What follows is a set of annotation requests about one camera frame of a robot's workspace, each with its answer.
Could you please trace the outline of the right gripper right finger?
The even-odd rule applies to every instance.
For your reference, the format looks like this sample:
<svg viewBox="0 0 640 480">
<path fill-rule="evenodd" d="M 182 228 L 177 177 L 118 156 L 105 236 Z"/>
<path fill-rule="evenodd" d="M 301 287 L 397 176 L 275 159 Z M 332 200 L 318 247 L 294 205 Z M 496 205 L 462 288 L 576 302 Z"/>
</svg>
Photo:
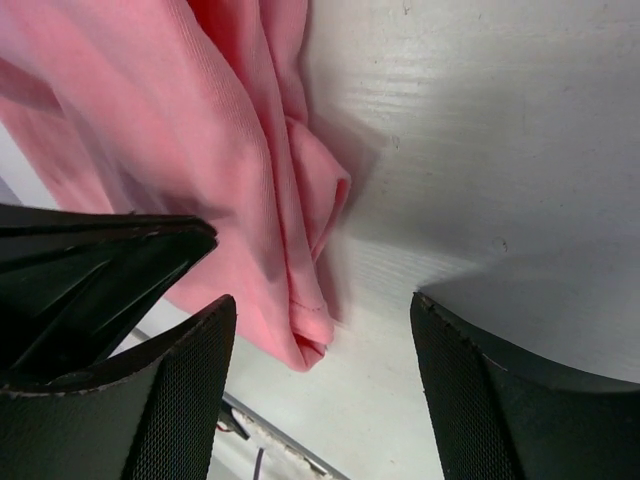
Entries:
<svg viewBox="0 0 640 480">
<path fill-rule="evenodd" d="M 638 478 L 638 384 L 548 360 L 422 292 L 410 320 L 445 478 Z"/>
</svg>

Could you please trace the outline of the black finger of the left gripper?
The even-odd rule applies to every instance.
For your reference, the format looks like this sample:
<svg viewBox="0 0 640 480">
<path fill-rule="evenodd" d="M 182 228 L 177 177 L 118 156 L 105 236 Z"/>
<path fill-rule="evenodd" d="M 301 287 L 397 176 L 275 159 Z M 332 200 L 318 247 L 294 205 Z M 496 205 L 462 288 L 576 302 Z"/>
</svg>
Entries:
<svg viewBox="0 0 640 480">
<path fill-rule="evenodd" d="M 216 236 L 193 216 L 2 205 L 2 372 L 70 373 L 107 358 Z"/>
</svg>

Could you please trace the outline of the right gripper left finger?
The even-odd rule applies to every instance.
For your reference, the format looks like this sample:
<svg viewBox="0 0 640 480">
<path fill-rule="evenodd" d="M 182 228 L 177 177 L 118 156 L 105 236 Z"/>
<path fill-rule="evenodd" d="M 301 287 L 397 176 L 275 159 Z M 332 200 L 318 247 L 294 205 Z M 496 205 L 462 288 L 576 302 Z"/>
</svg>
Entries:
<svg viewBox="0 0 640 480">
<path fill-rule="evenodd" d="M 3 375 L 2 478 L 206 478 L 235 329 L 224 295 L 88 368 Z"/>
</svg>

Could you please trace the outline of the pink t shirt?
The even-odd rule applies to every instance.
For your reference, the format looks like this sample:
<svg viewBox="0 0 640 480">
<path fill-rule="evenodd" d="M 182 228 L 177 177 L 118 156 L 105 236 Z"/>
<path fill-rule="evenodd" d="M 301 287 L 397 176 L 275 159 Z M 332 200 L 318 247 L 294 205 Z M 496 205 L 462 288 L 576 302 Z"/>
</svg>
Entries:
<svg viewBox="0 0 640 480">
<path fill-rule="evenodd" d="M 219 245 L 169 292 L 229 294 L 297 371 L 334 322 L 316 274 L 350 188 L 310 132 L 304 1 L 5 1 L 1 120 L 58 205 L 195 215 Z"/>
</svg>

